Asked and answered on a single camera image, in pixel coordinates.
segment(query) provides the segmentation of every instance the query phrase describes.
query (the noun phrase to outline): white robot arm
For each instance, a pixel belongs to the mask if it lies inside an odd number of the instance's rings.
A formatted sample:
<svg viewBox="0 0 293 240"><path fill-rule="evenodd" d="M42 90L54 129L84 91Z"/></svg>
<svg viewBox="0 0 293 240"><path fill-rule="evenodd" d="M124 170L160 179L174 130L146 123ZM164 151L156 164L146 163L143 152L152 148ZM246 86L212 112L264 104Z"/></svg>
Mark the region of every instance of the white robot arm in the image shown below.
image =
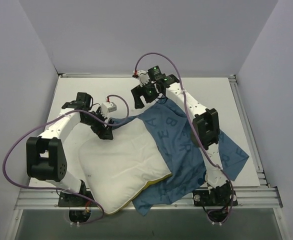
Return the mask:
<svg viewBox="0 0 293 240"><path fill-rule="evenodd" d="M160 94L175 102L192 119L193 126L197 130L198 136L203 144L206 153L210 157L212 165L204 156L201 150L206 167L205 181L208 189L222 187L226 184L227 178L222 173L222 163L219 155L219 119L217 111L208 109L186 90L187 112L185 111L184 94L179 84L179 80L173 75L166 76L161 73L159 66L154 66L148 71L139 70L133 77L138 78L140 84L131 90L134 97L135 108L144 107L140 97L143 96L147 103L153 102ZM193 143L199 147L193 132L191 132Z"/></svg>
<svg viewBox="0 0 293 240"><path fill-rule="evenodd" d="M65 117L47 127L38 137L30 137L27 140L26 165L29 177L46 181L57 188L68 190L69 193L85 191L84 182L68 171L63 142L79 123L89 125L100 139L113 139L112 129L93 117L82 112L66 115L75 109L89 112L91 108L92 97L87 93L78 92L76 100L66 102L62 106L58 117L62 115ZM108 118L108 114L116 110L116 104L107 100L101 104L96 112L90 113L104 122Z"/></svg>

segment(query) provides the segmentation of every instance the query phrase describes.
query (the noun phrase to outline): white wall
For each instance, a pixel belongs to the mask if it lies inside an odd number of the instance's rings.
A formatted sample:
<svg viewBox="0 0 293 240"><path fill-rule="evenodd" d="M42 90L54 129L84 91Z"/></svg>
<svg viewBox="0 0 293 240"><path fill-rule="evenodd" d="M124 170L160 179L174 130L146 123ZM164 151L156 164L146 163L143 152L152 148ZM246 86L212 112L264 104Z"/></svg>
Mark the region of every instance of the white wall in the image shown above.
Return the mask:
<svg viewBox="0 0 293 240"><path fill-rule="evenodd" d="M266 176L293 237L293 0L279 0L238 76Z"/></svg>
<svg viewBox="0 0 293 240"><path fill-rule="evenodd" d="M129 75L158 51L185 77L218 77L239 72L277 0L20 2L59 73ZM143 62L172 71L159 57Z"/></svg>
<svg viewBox="0 0 293 240"><path fill-rule="evenodd" d="M4 239L19 189L6 182L6 151L27 130L43 123L49 110L56 71L17 0L0 0L0 240ZM26 182L25 144L9 159L8 173Z"/></svg>

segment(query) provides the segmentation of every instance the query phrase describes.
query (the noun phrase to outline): white tabletop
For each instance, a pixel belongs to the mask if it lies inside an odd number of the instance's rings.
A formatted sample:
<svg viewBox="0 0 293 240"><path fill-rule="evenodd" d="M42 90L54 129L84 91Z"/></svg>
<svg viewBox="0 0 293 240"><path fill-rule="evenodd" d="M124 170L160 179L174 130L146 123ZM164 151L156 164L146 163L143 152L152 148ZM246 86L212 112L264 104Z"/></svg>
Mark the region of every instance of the white tabletop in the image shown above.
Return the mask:
<svg viewBox="0 0 293 240"><path fill-rule="evenodd" d="M201 104L209 109L215 108L219 114L220 129L224 131L237 145L239 145L250 157L233 185L235 187L260 186L258 175L251 157L249 145L240 120L235 99L227 78L183 78L184 88ZM50 109L48 121L56 118L65 102L76 99L77 92L90 94L94 103L105 101L106 96L116 94L122 96L130 107L130 116L144 112L151 104L146 104L144 109L135 109L131 89L138 85L138 81L131 77L62 77L59 78ZM120 99L112 98L117 105L117 111L110 117L124 118L126 107ZM63 144L67 160L67 169L79 179L85 180L84 173L78 159L78 150L87 140L97 137L84 124L78 124L70 133ZM32 178L30 186L44 187L52 185Z"/></svg>

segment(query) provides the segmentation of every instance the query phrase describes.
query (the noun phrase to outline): blue cloth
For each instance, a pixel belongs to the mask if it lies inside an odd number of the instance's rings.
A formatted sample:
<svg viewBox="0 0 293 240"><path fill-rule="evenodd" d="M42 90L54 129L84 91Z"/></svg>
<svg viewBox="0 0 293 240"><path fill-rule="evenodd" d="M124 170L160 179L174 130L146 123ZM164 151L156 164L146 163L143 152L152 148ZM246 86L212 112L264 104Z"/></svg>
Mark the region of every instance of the blue cloth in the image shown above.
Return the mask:
<svg viewBox="0 0 293 240"><path fill-rule="evenodd" d="M135 209L146 215L152 205L172 204L202 185L206 168L199 148L191 141L187 116L173 101L156 103L140 115L129 117L123 125L135 118L144 122L172 172L171 177L149 186L133 200ZM219 154L224 171L235 180L249 156L223 131L219 135Z"/></svg>

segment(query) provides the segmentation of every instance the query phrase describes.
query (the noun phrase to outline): pillow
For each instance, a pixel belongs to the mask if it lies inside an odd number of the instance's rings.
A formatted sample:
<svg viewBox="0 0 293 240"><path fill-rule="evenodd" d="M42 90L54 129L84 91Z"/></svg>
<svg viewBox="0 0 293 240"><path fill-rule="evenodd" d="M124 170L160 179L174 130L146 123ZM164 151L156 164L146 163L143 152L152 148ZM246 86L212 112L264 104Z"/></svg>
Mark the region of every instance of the pillow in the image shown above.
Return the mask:
<svg viewBox="0 0 293 240"><path fill-rule="evenodd" d="M113 140L95 137L79 149L86 183L106 214L118 212L142 190L172 175L142 120L112 132Z"/></svg>

